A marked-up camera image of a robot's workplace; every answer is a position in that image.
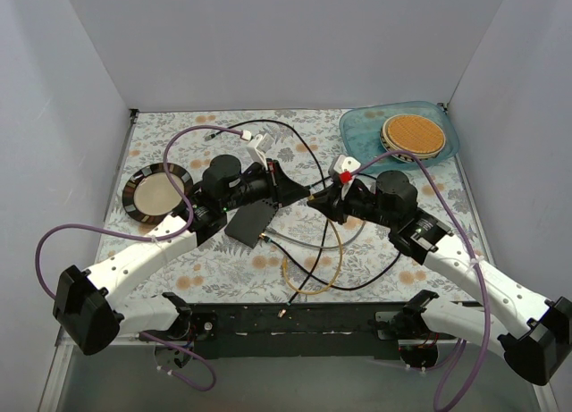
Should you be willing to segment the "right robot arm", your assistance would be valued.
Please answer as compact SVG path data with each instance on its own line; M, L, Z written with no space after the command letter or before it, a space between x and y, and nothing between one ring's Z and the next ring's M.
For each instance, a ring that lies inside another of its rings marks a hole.
M488 350L539 386L550 381L570 354L570 300L550 300L471 257L448 225L418 206L417 190L405 173L383 172L372 189L360 180L336 181L308 204L338 223L352 216L389 228L389 241L402 255L446 277L491 314L486 328L484 313L423 291L403 310L411 336L421 339L441 332L472 343L487 339Z

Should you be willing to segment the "teal plastic tray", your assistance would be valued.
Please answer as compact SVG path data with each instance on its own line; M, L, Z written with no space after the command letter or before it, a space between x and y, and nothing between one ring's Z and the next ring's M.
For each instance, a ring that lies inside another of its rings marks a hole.
M435 122L444 132L443 150L433 158L423 160L425 167L435 166L457 154L458 134L442 107L426 101L409 101L363 107L346 112L339 126L348 156L362 165L388 151L383 144L383 124L394 115L416 114Z

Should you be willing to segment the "black rimmed plate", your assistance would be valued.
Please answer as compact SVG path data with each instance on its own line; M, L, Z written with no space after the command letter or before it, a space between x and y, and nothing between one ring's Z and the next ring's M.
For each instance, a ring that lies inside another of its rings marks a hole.
M193 186L189 172L173 163L151 164L133 173L122 191L122 207L133 220L158 224L174 209L184 206L181 196L169 182L169 172L177 187L188 194Z

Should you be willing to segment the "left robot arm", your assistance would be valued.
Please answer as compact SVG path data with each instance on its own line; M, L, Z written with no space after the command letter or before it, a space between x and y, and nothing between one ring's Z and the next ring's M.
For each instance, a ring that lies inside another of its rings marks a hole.
M308 195L308 187L289 178L274 160L243 170L238 158L218 156L189 193L191 209L167 215L144 241L101 263L85 270L72 265L63 271L54 317L87 356L103 350L119 335L151 331L181 340L191 328L189 304L171 292L130 300L131 292L225 227L228 211L258 201L275 209Z

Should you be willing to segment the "black network switch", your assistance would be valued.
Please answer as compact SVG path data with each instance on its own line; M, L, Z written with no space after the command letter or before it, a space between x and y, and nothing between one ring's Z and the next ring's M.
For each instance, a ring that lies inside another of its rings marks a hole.
M241 244L254 248L259 235L265 231L276 213L275 204L266 200L257 201L239 209L224 229L224 233Z

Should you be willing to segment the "floral tablecloth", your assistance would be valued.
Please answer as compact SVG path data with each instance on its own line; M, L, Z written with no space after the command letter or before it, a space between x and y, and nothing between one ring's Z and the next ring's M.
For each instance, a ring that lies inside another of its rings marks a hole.
M299 183L317 186L333 158L345 150L339 110L141 113L132 126L121 181L167 159L194 180L215 156L251 160L245 144L214 126L242 124L274 137L270 157ZM172 261L133 292L149 298L172 291L198 303L284 303L301 288L299 301L406 301L420 290L467 300L453 282L400 256L387 231L351 217L329 228L304 202L281 209L269 226L270 241L249 248L224 233Z

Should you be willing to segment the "aluminium frame rail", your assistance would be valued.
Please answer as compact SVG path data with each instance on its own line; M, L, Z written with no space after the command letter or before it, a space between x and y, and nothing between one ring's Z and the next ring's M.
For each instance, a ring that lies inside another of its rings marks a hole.
M429 411L440 371L422 373L370 357L221 358L183 375L216 386L196 391L164 373L164 351L121 339L93 357L62 340L42 411Z

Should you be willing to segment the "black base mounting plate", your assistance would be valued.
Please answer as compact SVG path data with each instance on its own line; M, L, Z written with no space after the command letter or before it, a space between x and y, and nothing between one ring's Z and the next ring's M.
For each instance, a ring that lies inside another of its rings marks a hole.
M400 302L195 304L185 320L153 334L206 359L373 357L433 366L446 335L392 327Z

